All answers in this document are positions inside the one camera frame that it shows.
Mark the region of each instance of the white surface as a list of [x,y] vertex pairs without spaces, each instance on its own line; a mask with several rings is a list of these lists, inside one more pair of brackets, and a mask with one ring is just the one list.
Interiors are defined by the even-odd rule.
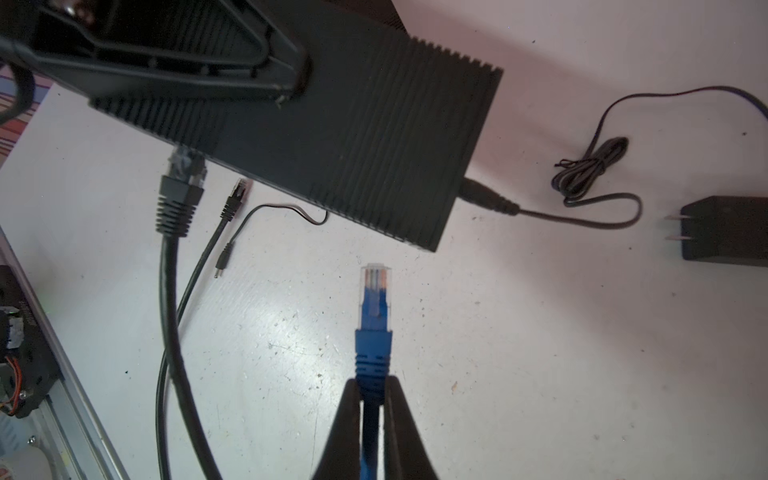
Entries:
[[[768,99],[760,0],[396,5],[412,34],[505,68],[469,173],[530,209],[563,212],[551,165],[578,157],[623,94],[734,84]],[[768,477],[768,270],[684,262],[661,219],[711,194],[768,194],[768,124],[712,93],[626,104],[605,134],[631,146],[593,194],[640,194],[629,230],[459,202],[434,254],[337,217],[260,211],[185,320],[224,478],[309,478],[354,373],[372,261],[393,270],[392,372],[441,478]],[[0,170],[0,224],[132,478],[157,477],[153,222],[169,153],[54,88]],[[236,178],[210,167],[180,279]],[[283,200],[258,186],[249,205]],[[201,478],[175,406],[170,423],[174,474]]]

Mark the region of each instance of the striped fabric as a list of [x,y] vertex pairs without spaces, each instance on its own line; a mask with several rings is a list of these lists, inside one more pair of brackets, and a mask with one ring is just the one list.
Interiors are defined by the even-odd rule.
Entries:
[[[11,120],[0,127],[0,165],[11,154],[13,146],[16,145],[19,137],[21,137],[27,123],[29,123],[32,115],[37,111],[40,102],[45,98],[45,94],[48,93],[48,90],[53,85],[52,81],[38,75],[35,75],[35,83],[37,88],[35,89],[35,103],[32,104],[32,108],[15,120]],[[8,67],[4,67],[0,69],[0,111],[5,110],[13,103],[15,94],[16,87],[13,81],[13,74]]]

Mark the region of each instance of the cable strain relief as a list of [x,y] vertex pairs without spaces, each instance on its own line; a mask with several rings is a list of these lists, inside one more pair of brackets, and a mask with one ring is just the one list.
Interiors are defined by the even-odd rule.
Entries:
[[232,219],[235,218],[235,214],[242,204],[243,202],[239,201],[237,198],[227,198],[227,202],[224,204],[224,209],[221,211],[221,218],[231,222]]
[[384,385],[389,374],[389,356],[358,355],[355,361],[355,380],[365,402],[384,403]]
[[499,196],[498,205],[493,208],[493,211],[514,216],[520,213],[520,205],[517,205],[512,200],[507,200],[506,198]]
[[167,237],[183,238],[189,233],[195,206],[187,205],[166,197],[157,202],[155,230]]
[[221,250],[221,254],[219,255],[219,260],[216,262],[216,270],[224,270],[227,268],[227,264],[230,262],[230,255],[232,254],[232,247],[234,247],[234,243],[232,242],[224,245],[224,249]]

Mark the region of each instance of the colored wires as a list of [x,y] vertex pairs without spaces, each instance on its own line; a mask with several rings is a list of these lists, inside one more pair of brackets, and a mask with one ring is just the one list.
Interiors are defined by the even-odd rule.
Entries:
[[22,368],[19,366],[18,360],[10,356],[5,357],[5,362],[13,370],[14,391],[13,396],[8,401],[0,403],[0,410],[8,416],[13,416],[18,411],[18,401],[22,394]]

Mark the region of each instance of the blue ethernet cable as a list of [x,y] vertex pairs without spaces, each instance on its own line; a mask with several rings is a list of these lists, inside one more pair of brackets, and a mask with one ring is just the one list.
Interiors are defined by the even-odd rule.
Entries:
[[369,264],[363,269],[360,328],[355,331],[356,380],[362,397],[360,480],[376,480],[379,461],[379,407],[389,374],[392,332],[387,331],[389,269]]

